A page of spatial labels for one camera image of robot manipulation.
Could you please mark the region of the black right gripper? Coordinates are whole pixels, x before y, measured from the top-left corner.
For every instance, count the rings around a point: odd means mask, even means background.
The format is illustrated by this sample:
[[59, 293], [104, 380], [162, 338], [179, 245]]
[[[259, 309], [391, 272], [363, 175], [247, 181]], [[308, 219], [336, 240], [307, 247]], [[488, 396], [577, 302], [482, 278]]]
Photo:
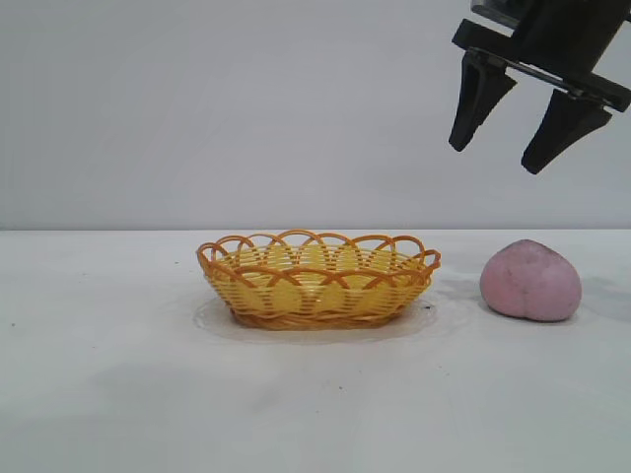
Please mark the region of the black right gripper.
[[[453, 43], [467, 51], [450, 145], [462, 152], [499, 101], [517, 82], [506, 62], [533, 66], [558, 78], [572, 92], [623, 112], [630, 90], [594, 73], [618, 33], [630, 20], [628, 1], [473, 1], [471, 11], [513, 30], [504, 35], [470, 20], [458, 26]], [[588, 134], [605, 126], [611, 114], [586, 99], [554, 90], [521, 164], [539, 173]]]

